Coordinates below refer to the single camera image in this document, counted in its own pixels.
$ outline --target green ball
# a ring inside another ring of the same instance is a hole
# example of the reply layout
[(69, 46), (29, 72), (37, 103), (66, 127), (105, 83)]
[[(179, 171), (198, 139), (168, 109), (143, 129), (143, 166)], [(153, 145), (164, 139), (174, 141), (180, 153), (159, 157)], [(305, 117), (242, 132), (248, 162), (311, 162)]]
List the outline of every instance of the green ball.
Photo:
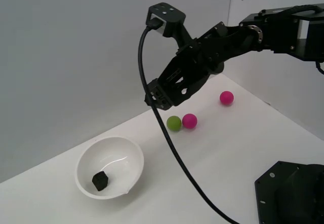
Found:
[(167, 127), (172, 131), (179, 131), (181, 129), (181, 119), (177, 116), (171, 116), (167, 120)]

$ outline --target bowl rim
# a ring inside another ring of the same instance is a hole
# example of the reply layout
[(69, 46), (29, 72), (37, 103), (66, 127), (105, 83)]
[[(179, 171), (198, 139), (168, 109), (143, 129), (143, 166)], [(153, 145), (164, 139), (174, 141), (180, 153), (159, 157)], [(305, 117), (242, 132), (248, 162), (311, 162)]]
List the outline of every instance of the bowl rim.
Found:
[[(125, 191), (124, 193), (118, 193), (118, 194), (115, 194), (115, 195), (106, 195), (106, 196), (97, 196), (97, 195), (93, 195), (91, 193), (89, 193), (88, 191), (86, 191), (80, 184), (79, 182), (79, 179), (78, 179), (78, 176), (77, 176), (77, 170), (78, 170), (78, 167), (79, 167), (79, 164), (80, 164), (80, 161), (81, 161), (81, 158), (84, 156), (84, 154), (95, 144), (97, 144), (98, 142), (104, 140), (104, 139), (109, 139), (109, 138), (122, 138), (122, 139), (125, 139), (125, 140), (128, 140), (130, 143), (132, 143), (136, 149), (138, 150), (138, 152), (140, 153), (140, 169), (139, 169), (139, 172), (137, 173), (135, 179), (133, 180), (133, 182), (130, 184), (130, 186), (128, 187), (127, 191)], [(119, 135), (112, 135), (112, 136), (105, 136), (105, 137), (101, 137), (101, 138), (98, 138), (95, 140), (95, 142), (91, 143), (84, 151), (83, 153), (80, 155), (78, 161), (77, 161), (77, 164), (76, 164), (76, 168), (75, 168), (75, 171), (74, 171), (74, 180), (75, 180), (75, 183), (78, 187), (78, 189), (83, 193), (85, 194), (86, 196), (90, 197), (90, 198), (93, 198), (93, 199), (97, 199), (97, 200), (108, 200), (108, 199), (113, 199), (113, 198), (116, 198), (118, 196), (121, 196), (121, 195), (124, 195), (124, 194), (127, 194), (131, 188), (136, 184), (136, 182), (138, 181), (138, 179), (140, 178), (140, 176), (142, 175), (142, 172), (143, 172), (143, 168), (144, 168), (144, 155), (143, 155), (143, 152), (142, 152), (142, 149), (140, 148), (140, 146), (138, 145), (138, 143), (134, 142), (133, 140), (130, 140), (129, 138), (126, 138), (126, 137), (123, 137), (123, 136), (119, 136)]]

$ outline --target white bowl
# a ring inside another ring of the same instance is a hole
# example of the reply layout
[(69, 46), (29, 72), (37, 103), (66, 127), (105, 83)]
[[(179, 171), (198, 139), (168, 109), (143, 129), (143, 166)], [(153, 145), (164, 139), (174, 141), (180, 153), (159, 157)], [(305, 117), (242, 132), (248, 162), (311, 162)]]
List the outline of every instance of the white bowl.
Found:
[[(80, 157), (75, 182), (85, 195), (106, 200), (127, 194), (142, 174), (144, 157), (141, 148), (121, 137), (110, 137), (93, 143)], [(93, 176), (104, 171), (108, 186), (97, 191)]]

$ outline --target robotic arm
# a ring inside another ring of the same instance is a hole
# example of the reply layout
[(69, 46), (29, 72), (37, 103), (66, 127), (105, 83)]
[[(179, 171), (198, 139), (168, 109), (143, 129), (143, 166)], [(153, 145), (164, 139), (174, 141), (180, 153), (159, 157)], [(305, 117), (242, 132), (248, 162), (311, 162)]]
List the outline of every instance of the robotic arm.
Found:
[[(271, 50), (303, 61), (324, 61), (324, 4), (262, 10), (250, 14), (239, 26), (218, 23), (199, 38), (192, 39), (184, 27), (185, 14), (166, 3), (151, 6), (146, 24), (158, 18), (157, 30), (173, 37), (178, 52), (158, 79), (148, 84), (157, 108), (168, 110), (189, 99), (211, 74), (219, 74), (224, 62), (249, 51)], [(309, 21), (306, 39), (299, 39), (302, 20)]]

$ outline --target ball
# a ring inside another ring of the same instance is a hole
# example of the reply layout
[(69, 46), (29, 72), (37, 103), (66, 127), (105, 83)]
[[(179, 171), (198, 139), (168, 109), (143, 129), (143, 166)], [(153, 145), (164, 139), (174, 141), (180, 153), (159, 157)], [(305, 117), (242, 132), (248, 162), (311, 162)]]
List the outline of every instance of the ball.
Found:
[(234, 100), (234, 95), (230, 91), (223, 91), (219, 96), (219, 100), (223, 105), (231, 105)]
[(172, 131), (179, 131), (181, 129), (181, 119), (177, 116), (171, 116), (167, 120), (167, 127)]
[(187, 129), (193, 129), (194, 127), (196, 127), (197, 122), (198, 122), (198, 119), (193, 114), (186, 114), (182, 118), (183, 127), (187, 128)]

